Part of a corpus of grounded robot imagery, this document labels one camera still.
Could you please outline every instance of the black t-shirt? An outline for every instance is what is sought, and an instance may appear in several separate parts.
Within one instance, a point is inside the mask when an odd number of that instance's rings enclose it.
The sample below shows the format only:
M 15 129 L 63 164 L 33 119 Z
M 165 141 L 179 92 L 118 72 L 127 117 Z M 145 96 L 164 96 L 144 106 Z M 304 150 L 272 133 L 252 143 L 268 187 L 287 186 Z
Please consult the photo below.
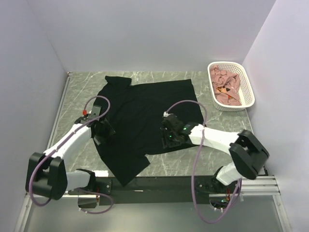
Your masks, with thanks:
M 105 77 L 108 82 L 98 95 L 107 97 L 111 108 L 106 115 L 116 131 L 111 143 L 97 147 L 98 153 L 125 186 L 150 163 L 145 154 L 155 155 L 192 147 L 184 144 L 163 149 L 161 131 L 163 113 L 181 100 L 197 101 L 191 80 L 167 81 L 131 86 L 131 78 Z M 97 98 L 95 105 L 107 108 L 104 99 Z M 169 113 L 179 120 L 202 123 L 203 116 L 197 104 L 185 102 Z

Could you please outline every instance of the white plastic basket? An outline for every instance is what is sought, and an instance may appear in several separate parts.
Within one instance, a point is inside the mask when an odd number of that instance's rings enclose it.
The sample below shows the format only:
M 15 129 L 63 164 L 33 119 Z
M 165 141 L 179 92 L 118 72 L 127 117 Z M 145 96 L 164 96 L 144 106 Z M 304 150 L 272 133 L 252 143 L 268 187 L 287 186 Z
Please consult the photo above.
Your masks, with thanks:
M 217 101 L 213 88 L 212 88 L 212 83 L 211 83 L 211 74 L 210 74 L 210 68 L 213 65 L 218 65 L 220 70 L 227 70 L 232 73 L 237 73 L 240 77 L 240 88 L 238 91 L 239 99 L 241 105 L 224 105 L 220 102 Z M 208 77 L 209 77 L 209 84 L 211 88 L 211 95 L 212 95 L 212 102 L 214 107 L 216 109 L 221 110 L 221 111 L 241 111 L 245 108 L 248 108 L 252 106 L 255 102 L 255 97 L 253 94 L 252 87 L 250 85 L 249 78 L 247 76 L 247 73 L 245 69 L 243 68 L 242 65 L 237 64 L 235 62 L 213 62 L 208 65 Z

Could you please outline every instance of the pink towel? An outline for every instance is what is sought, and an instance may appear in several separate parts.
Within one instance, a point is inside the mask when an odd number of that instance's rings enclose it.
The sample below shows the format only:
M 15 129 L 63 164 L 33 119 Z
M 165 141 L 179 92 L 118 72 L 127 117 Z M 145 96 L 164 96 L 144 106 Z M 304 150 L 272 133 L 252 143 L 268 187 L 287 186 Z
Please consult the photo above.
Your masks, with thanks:
M 210 69 L 214 95 L 224 105 L 241 105 L 238 95 L 240 77 L 236 73 L 220 70 L 218 65 Z

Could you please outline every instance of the gray marble surface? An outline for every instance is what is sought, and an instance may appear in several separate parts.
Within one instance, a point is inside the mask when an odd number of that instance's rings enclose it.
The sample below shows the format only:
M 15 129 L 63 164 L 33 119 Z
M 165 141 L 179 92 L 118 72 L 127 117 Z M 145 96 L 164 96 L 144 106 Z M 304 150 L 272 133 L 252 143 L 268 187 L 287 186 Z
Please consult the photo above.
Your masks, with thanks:
M 54 132 L 53 144 L 64 136 L 74 121 L 80 117 L 86 101 L 106 85 L 104 79 L 106 75 L 130 77 L 132 85 L 192 79 L 197 100 L 208 110 L 207 126 L 209 128 L 239 132 L 243 129 L 252 130 L 247 111 L 222 112 L 214 108 L 207 72 L 74 72 L 69 77 L 70 81 Z M 147 155 L 151 164 L 140 173 L 140 176 L 191 175 L 197 150 L 198 147 L 192 147 L 160 155 Z M 204 147 L 199 157 L 196 174 L 214 174 L 219 167 L 231 161 L 228 154 Z M 100 159 L 92 140 L 89 140 L 66 166 L 67 171 L 74 171 L 77 168 L 108 170 Z

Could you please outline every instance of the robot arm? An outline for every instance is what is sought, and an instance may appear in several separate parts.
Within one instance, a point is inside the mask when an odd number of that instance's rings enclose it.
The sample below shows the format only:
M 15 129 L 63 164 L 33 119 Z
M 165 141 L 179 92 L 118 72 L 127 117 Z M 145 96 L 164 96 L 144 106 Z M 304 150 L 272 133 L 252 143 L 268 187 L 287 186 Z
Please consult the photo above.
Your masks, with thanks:
M 76 131 L 84 123 L 100 115 L 101 107 L 93 106 L 90 114 L 80 117 L 75 121 L 70 131 L 54 146 L 43 153 L 33 153 L 29 159 L 26 180 L 26 191 L 29 190 L 30 177 L 40 161 L 56 151 L 36 173 L 33 181 L 33 193 L 45 196 L 49 199 L 58 200 L 65 191 L 76 188 L 93 189 L 96 184 L 95 173 L 85 169 L 74 172 L 66 172 L 66 164 L 79 149 L 85 146 L 89 139 L 93 138 L 96 144 L 107 142 L 115 134 L 106 119 L 96 120 Z
M 200 145 L 204 130 L 204 146 L 221 150 L 232 157 L 233 162 L 219 168 L 214 175 L 225 186 L 242 177 L 256 179 L 269 157 L 267 150 L 248 130 L 242 133 L 226 132 L 194 122 L 184 124 L 173 114 L 164 116 L 161 128 L 164 147 L 175 147 L 183 143 Z

